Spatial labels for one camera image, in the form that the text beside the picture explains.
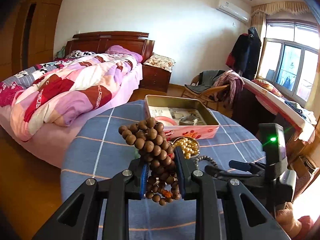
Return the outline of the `person's right hand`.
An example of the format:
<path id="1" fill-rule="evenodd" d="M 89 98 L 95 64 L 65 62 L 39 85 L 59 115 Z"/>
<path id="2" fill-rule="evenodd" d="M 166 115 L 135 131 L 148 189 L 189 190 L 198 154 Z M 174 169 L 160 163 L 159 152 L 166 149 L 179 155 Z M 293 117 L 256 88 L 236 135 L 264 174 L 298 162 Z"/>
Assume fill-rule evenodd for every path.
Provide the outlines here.
<path id="1" fill-rule="evenodd" d="M 314 226 L 314 222 L 310 216 L 303 216 L 299 219 L 294 218 L 291 202 L 286 203 L 285 209 L 277 210 L 276 221 L 292 240 L 305 239 Z"/>

